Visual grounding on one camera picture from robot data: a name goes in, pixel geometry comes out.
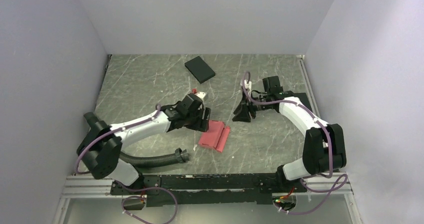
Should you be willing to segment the red paper box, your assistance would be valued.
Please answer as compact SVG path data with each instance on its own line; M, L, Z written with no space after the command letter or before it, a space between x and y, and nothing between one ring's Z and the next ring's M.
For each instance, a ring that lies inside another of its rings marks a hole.
M230 131L230 126L225 125L224 122L210 120L208 122L208 130L202 133L198 145L222 153Z

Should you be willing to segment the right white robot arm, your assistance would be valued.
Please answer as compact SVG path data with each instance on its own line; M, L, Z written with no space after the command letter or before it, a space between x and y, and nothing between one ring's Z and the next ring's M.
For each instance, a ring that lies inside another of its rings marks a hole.
M339 124L330 124L306 107L298 94L284 91L278 76L262 80L264 91L254 96L250 72L240 81L242 98L233 112L232 121L249 123L257 112L274 110L289 119L303 134L302 155L297 160L277 168L275 184L289 191L296 180L315 175L330 178L336 169L347 164L344 132Z

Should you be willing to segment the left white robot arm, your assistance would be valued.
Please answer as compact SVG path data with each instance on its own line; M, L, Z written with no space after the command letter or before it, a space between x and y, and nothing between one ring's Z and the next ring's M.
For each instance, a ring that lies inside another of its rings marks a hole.
M211 110L205 107L206 98L205 92L189 93L175 104L157 104L154 112L146 116L111 125L93 112L85 113L89 131L76 151L75 173L81 174L79 164L84 163L95 179L109 177L123 183L129 193L139 193L144 187L142 174L120 158L122 149L182 127L207 131Z

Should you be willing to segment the black flat box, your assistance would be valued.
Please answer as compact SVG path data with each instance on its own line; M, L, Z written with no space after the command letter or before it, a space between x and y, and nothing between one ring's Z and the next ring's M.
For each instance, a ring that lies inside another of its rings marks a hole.
M184 66L200 84L216 75L215 71L200 56L185 62Z

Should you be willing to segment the black ridged tray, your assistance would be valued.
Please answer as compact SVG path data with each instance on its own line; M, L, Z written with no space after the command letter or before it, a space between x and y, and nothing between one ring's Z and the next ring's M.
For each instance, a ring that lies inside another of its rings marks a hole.
M293 95L294 97L297 97L305 107L307 107L310 111L313 112L312 106L309 102L308 95L306 93L304 92L294 93Z

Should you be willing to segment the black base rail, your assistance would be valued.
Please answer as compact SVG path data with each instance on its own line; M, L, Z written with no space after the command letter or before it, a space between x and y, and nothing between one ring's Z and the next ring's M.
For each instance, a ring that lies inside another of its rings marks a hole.
M290 194L305 193L299 181L281 184L274 173L206 174L206 175L145 175L143 181L124 189L112 183L113 196L146 195L148 207L174 204L169 190L179 205L256 203L271 204L273 199Z

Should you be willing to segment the aluminium frame rail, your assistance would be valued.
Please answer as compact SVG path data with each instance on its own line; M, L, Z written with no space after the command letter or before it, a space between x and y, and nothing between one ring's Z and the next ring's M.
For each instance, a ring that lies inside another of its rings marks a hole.
M169 190L179 205L256 203L269 204L285 197L285 201L325 195L334 183L341 185L332 195L344 198L349 217L354 224L363 223L349 182L343 183L344 174L335 173L332 178L314 177L306 181L304 188L299 181L279 185L272 173L259 174L209 174L209 175L146 175L139 188L123 188L116 181L105 178L96 180L90 176L68 176L57 207L54 224L63 224L72 199L125 199L135 196L144 200L147 207L173 204L166 193Z

